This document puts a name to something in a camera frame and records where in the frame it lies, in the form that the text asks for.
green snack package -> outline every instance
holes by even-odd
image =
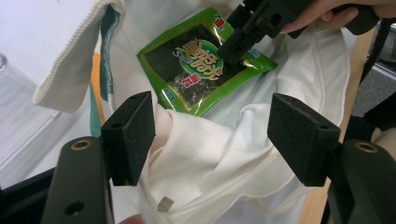
[[[241,63],[224,62],[217,51],[232,33],[233,27],[210,7],[137,54],[163,107],[202,116],[252,77],[276,67],[255,49]]]

black cable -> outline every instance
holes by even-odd
[[[396,22],[396,18],[381,20],[378,28],[378,33],[375,37],[375,42],[373,44],[369,58],[367,59],[363,68],[363,72],[361,74],[361,83],[373,68],[376,60],[379,57],[379,54],[382,51],[382,48],[384,48],[385,42],[387,41],[387,37],[390,31],[390,26],[395,22]]]

wooden table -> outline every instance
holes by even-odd
[[[349,116],[352,112],[352,107],[355,103],[356,94],[358,92],[361,81],[361,73],[367,59],[367,54],[370,49],[371,41],[375,29],[358,36],[355,47],[353,49],[350,59],[350,78],[346,88],[346,103],[343,121],[340,125],[341,136],[340,142],[344,140],[344,135],[347,130]],[[331,181],[328,179],[323,188],[316,189],[310,192],[304,202],[303,211],[300,215],[299,224],[317,224],[320,223],[323,216],[324,207],[327,202],[327,191]]]

white cloth bag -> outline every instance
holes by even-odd
[[[197,10],[212,6],[227,16],[241,2],[97,1],[37,88],[34,100],[66,112],[79,107],[89,87],[92,54],[108,5],[120,14],[109,42],[114,88],[107,99],[109,115],[127,97],[154,92],[135,57],[139,50]],[[139,182],[141,200],[148,207],[136,211],[147,222],[213,223],[236,201],[261,199],[289,184],[294,174],[267,137],[273,92],[294,96],[333,123],[341,122],[349,59],[339,30],[312,25],[298,39],[266,37],[256,49],[279,63],[278,68],[251,79],[203,118],[165,110],[153,95],[156,138]],[[296,188],[283,204],[295,202],[309,190]],[[157,211],[163,197],[174,202],[168,212]],[[257,201],[252,204],[265,210]]]

gray floor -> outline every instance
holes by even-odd
[[[367,75],[361,83],[356,97],[352,115],[362,117],[365,112],[381,103],[396,91],[396,76],[387,73],[384,75],[377,69]]]

